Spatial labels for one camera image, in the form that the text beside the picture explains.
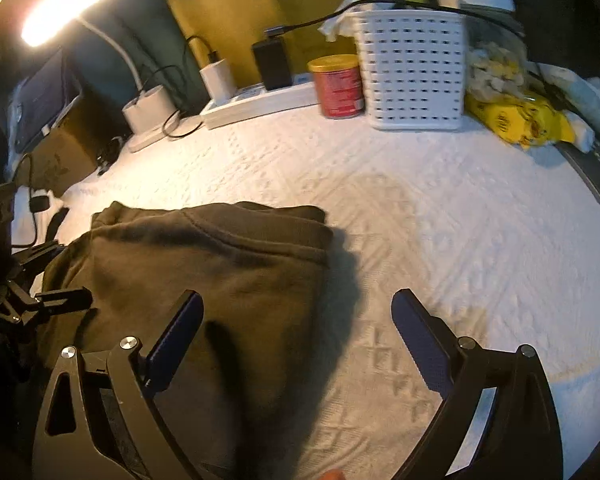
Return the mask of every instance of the metal screw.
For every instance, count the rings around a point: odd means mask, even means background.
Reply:
[[[522,355],[524,357],[535,357],[536,356],[536,349],[533,348],[531,345],[522,345],[520,347],[520,351],[522,352]]]
[[[60,352],[60,355],[65,359],[71,359],[75,355],[75,346],[67,346],[66,348],[63,348],[62,352]]]
[[[122,348],[124,350],[131,350],[137,344],[138,344],[138,339],[136,339],[132,335],[128,335],[122,341],[120,341],[120,348]]]
[[[475,339],[472,339],[471,337],[462,336],[460,339],[458,339],[458,344],[460,345],[460,348],[464,348],[465,350],[473,350],[476,342]]]

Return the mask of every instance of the power strip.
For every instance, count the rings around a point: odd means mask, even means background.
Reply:
[[[209,101],[200,112],[200,117],[205,126],[212,130],[225,124],[317,103],[312,76],[305,73],[294,76],[293,85],[287,88],[267,91],[260,83],[238,90],[238,94],[222,106]]]

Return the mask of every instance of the white bedspread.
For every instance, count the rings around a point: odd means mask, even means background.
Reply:
[[[600,439],[600,206],[554,148],[525,153],[470,119],[456,133],[389,133],[309,107],[124,152],[62,200],[71,208],[64,243],[112,200],[143,208],[251,200],[328,213],[344,250],[333,251],[305,406],[287,427],[289,442],[310,428],[298,478],[339,467],[348,480],[388,480],[432,419],[440,397],[390,317],[401,288],[456,335],[538,350],[565,478]],[[481,404],[456,468],[487,412]],[[272,475],[293,460],[287,447]]]

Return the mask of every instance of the black box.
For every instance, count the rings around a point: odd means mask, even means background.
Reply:
[[[264,88],[275,90],[292,85],[293,78],[282,38],[259,41],[251,45],[251,50]]]

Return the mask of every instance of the white lamp cable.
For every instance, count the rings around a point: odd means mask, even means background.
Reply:
[[[93,23],[88,22],[81,16],[76,16],[75,19],[77,22],[81,23],[83,27],[88,28],[91,32],[100,36],[104,41],[106,41],[113,48],[116,49],[117,53],[119,53],[120,56],[122,56],[122,59],[125,60],[126,65],[129,67],[129,70],[131,70],[131,74],[134,77],[134,82],[136,83],[136,88],[138,88],[138,92],[142,93],[144,88],[142,86],[142,81],[140,80],[138,69],[134,65],[134,62],[131,60],[131,56],[129,56],[126,50],[122,48],[119,44],[117,44],[116,41],[110,38],[107,34],[102,32],[98,27],[93,25]]]

